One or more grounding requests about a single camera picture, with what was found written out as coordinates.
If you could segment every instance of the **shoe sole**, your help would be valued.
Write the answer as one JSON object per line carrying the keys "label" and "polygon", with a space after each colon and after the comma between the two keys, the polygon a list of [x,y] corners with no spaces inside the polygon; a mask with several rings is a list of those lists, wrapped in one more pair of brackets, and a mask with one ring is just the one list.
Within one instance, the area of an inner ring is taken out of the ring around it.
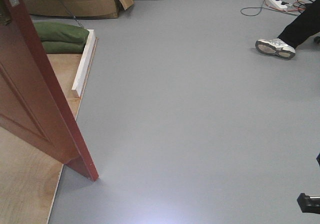
{"label": "shoe sole", "polygon": [[256,49],[265,55],[276,55],[280,58],[283,59],[292,59],[296,54],[288,51],[288,50],[283,50],[283,48],[277,49],[275,46],[272,46],[271,44],[262,42],[262,41],[256,41],[255,43]]}

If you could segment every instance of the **white sneaker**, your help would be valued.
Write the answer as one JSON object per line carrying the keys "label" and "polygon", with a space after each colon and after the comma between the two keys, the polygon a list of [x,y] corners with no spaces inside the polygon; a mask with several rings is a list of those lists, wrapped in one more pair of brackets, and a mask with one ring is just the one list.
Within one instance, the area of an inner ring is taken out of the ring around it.
{"label": "white sneaker", "polygon": [[259,39],[255,44],[256,49],[266,55],[277,55],[285,59],[291,59],[296,55],[295,49],[281,39]]}

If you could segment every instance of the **brown cardboard box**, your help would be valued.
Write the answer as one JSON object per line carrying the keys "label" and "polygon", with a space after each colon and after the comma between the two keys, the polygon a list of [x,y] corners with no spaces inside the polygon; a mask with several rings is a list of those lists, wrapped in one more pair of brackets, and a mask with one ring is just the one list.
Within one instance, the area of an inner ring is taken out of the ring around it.
{"label": "brown cardboard box", "polygon": [[29,14],[44,16],[117,18],[120,5],[124,10],[133,0],[23,0]]}

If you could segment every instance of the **pant leg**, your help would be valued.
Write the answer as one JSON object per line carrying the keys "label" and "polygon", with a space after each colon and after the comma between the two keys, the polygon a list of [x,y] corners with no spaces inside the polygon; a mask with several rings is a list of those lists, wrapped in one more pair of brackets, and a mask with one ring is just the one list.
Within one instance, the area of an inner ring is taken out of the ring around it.
{"label": "pant leg", "polygon": [[284,29],[278,38],[296,48],[318,32],[320,32],[320,0],[314,1],[309,8]]}

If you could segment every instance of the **wooden door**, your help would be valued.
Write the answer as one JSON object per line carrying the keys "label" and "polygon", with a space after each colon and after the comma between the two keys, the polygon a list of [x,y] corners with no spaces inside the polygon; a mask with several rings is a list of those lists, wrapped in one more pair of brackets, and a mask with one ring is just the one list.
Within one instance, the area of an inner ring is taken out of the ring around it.
{"label": "wooden door", "polygon": [[22,0],[0,0],[0,8],[0,126],[96,180],[85,141]]}

